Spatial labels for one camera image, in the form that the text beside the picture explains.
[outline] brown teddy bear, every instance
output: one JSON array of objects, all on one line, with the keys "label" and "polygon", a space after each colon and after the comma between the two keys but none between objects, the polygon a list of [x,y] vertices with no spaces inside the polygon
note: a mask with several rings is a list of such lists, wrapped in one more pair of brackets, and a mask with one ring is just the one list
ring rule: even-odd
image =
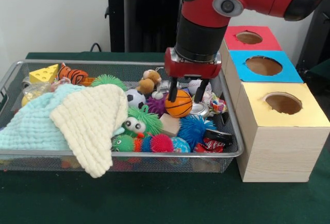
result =
[{"label": "brown teddy bear", "polygon": [[139,82],[139,86],[136,88],[142,94],[150,94],[153,92],[155,85],[161,82],[160,74],[154,70],[148,70],[143,73],[143,78]]}]

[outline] wire mesh basket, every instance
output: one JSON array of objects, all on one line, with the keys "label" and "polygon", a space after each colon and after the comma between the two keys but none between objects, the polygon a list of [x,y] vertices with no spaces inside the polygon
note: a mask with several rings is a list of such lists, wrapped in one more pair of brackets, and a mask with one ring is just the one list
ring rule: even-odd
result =
[{"label": "wire mesh basket", "polygon": [[[55,63],[56,60],[25,60],[11,66],[0,82],[0,128],[5,127],[21,107],[23,98],[22,82],[29,72]],[[67,66],[88,72],[89,77],[110,74],[120,78],[129,88],[138,85],[143,72],[163,67],[162,63],[145,62],[98,62],[66,61]],[[158,71],[163,80],[168,80],[164,70]],[[187,86],[188,80],[181,79]],[[113,166],[109,171],[150,171],[150,172],[212,172],[222,173],[234,157],[243,153],[243,141],[236,120],[228,88],[221,72],[211,81],[213,92],[223,94],[227,103],[229,118],[224,123],[221,115],[215,115],[217,129],[233,134],[232,144],[223,153],[149,153],[113,152]],[[0,169],[4,170],[83,170],[71,151],[45,150],[3,150],[0,148]]]}]

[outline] basketball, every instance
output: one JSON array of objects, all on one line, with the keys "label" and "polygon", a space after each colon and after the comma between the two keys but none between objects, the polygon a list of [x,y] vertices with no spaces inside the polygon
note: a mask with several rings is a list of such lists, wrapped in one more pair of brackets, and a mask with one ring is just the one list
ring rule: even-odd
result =
[{"label": "basketball", "polygon": [[185,117],[189,115],[192,109],[192,98],[187,92],[178,90],[175,102],[170,102],[166,98],[165,108],[172,117]]}]

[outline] stacked boxes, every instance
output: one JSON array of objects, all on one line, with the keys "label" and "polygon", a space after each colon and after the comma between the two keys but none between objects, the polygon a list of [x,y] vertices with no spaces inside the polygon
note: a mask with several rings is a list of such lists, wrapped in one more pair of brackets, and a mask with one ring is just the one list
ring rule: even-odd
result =
[{"label": "stacked boxes", "polygon": [[220,52],[244,138],[244,182],[306,182],[330,123],[267,27],[228,27]]}]

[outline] black stand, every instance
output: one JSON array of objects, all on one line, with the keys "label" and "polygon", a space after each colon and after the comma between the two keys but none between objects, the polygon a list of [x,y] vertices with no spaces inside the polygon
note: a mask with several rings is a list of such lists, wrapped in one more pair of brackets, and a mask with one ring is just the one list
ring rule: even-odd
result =
[{"label": "black stand", "polygon": [[112,52],[164,52],[173,47],[180,0],[108,0]]}]

